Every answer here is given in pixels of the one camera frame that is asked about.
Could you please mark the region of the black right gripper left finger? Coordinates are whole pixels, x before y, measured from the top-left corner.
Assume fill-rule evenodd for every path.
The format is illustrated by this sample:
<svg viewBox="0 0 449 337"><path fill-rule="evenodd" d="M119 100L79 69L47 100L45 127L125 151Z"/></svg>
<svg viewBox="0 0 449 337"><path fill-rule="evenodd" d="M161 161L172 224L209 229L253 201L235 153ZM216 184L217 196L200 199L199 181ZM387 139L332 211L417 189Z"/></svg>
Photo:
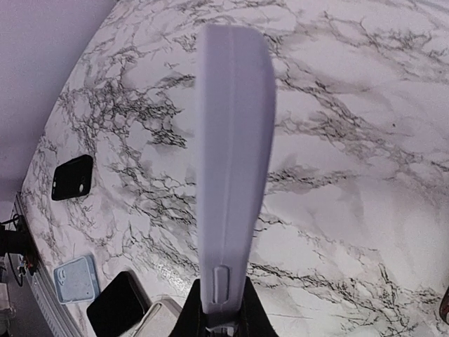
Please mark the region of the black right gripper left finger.
<svg viewBox="0 0 449 337"><path fill-rule="evenodd" d="M205 317L201 306L200 280L196 279L187 296L169 337L203 337L206 335Z"/></svg>

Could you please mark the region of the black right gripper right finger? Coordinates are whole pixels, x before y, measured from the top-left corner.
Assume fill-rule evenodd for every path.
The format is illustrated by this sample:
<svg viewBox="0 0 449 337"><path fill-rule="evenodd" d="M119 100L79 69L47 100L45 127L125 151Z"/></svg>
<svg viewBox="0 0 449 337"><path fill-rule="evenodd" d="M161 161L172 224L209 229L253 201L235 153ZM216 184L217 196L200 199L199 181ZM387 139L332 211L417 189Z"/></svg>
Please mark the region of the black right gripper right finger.
<svg viewBox="0 0 449 337"><path fill-rule="evenodd" d="M278 337L249 277L246 277L235 336Z"/></svg>

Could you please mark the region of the black smartphone dark edge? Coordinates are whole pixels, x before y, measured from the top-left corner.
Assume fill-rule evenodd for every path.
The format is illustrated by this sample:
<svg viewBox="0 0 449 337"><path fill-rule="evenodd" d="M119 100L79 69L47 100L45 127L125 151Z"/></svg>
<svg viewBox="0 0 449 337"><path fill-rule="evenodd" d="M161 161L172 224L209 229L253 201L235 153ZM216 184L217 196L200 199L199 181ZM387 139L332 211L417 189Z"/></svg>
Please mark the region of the black smartphone dark edge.
<svg viewBox="0 0 449 337"><path fill-rule="evenodd" d="M149 308L134 276L122 271L87 307L86 314L96 336L121 336L139 323Z"/></svg>

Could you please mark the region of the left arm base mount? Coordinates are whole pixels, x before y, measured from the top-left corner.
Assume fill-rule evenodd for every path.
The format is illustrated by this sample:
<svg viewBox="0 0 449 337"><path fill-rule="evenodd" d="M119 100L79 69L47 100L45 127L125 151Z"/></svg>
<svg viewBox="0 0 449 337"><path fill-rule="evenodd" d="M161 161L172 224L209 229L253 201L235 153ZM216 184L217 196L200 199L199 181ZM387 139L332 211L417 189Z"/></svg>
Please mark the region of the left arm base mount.
<svg viewBox="0 0 449 337"><path fill-rule="evenodd" d="M38 266L38 251L23 215L14 215L1 223L1 257L7 253L25 258L25 267L33 276Z"/></svg>

